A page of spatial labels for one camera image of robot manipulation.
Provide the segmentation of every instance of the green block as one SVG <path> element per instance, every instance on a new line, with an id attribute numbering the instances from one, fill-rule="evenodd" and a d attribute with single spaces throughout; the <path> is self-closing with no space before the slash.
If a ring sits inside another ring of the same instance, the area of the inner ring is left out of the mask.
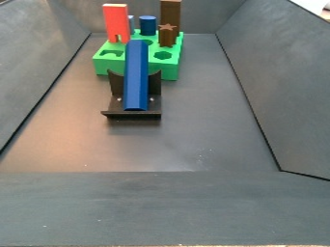
<path id="1" fill-rule="evenodd" d="M 178 80 L 184 32 L 181 32 L 181 35 L 177 38 L 177 44 L 173 48 L 160 46 L 160 32 L 156 36 L 142 36 L 139 35 L 139 29 L 135 29 L 135 34 L 131 35 L 131 39 L 143 40 L 149 43 L 150 73 L 154 73 L 161 69 L 164 80 Z M 126 46 L 125 43 L 113 43 L 109 41 L 102 45 L 93 56 L 97 74 L 107 75 L 109 69 L 119 74 L 125 74 Z"/>

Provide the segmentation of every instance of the toy block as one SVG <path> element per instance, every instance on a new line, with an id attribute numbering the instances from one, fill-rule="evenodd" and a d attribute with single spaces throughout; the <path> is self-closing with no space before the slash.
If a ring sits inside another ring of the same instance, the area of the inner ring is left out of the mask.
<path id="1" fill-rule="evenodd" d="M 127 44 L 125 77 L 125 110 L 146 111 L 149 107 L 149 44 Z"/>
<path id="2" fill-rule="evenodd" d="M 127 4 L 105 4 L 103 14 L 110 42 L 127 43 L 130 41 L 129 28 L 129 5 Z"/>
<path id="3" fill-rule="evenodd" d="M 134 35 L 135 33 L 134 15 L 129 16 L 129 28 L 130 28 L 130 34 Z"/>
<path id="4" fill-rule="evenodd" d="M 161 24 L 169 23 L 177 26 L 176 35 L 181 32 L 181 3 L 182 0 L 162 0 L 161 1 Z"/>
<path id="5" fill-rule="evenodd" d="M 180 78 L 180 61 L 184 45 L 184 33 L 177 38 L 177 44 L 173 47 L 160 46 L 160 31 L 157 36 L 142 36 L 139 30 L 131 36 L 133 40 L 143 40 L 149 44 L 149 72 L 150 74 L 162 70 L 162 79 L 176 81 Z M 109 75 L 111 69 L 119 74 L 126 70 L 126 45 L 121 42 L 106 42 L 93 56 L 95 73 Z"/>
<path id="6" fill-rule="evenodd" d="M 162 71 L 149 75 L 149 110 L 125 111 L 125 77 L 109 69 L 111 101 L 107 111 L 102 111 L 109 119 L 117 120 L 157 120 L 162 117 Z"/>
<path id="7" fill-rule="evenodd" d="M 150 15 L 139 17 L 141 35 L 156 36 L 157 35 L 157 18 Z"/>
<path id="8" fill-rule="evenodd" d="M 177 43 L 177 33 L 174 32 L 176 26 L 168 25 L 160 25 L 160 43 L 161 47 L 173 47 L 173 45 Z"/>

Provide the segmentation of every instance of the red block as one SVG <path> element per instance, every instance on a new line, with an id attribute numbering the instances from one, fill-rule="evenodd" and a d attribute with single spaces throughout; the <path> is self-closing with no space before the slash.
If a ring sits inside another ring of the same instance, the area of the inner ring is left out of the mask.
<path id="1" fill-rule="evenodd" d="M 109 41 L 118 42 L 121 35 L 122 42 L 127 43 L 130 41 L 129 5 L 105 4 L 103 14 L 107 27 Z"/>

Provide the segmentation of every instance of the brown block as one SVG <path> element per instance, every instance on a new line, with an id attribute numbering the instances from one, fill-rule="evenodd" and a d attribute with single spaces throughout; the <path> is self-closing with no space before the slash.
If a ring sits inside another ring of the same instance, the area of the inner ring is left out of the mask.
<path id="1" fill-rule="evenodd" d="M 168 25 L 160 25 L 160 43 L 161 47 L 173 47 L 177 43 L 177 27 Z"/>
<path id="2" fill-rule="evenodd" d="M 181 32 L 181 2 L 182 0 L 162 0 L 161 1 L 161 24 L 169 23 L 177 26 L 176 36 Z"/>

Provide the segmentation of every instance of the bin floor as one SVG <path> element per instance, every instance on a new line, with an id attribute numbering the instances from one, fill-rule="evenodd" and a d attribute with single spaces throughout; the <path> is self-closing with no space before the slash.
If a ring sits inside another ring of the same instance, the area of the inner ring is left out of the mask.
<path id="1" fill-rule="evenodd" d="M 89 39 L 2 155 L 0 244 L 329 245 L 330 183 L 277 170 L 216 36 L 186 36 L 160 122 L 101 115 L 105 39 Z"/>

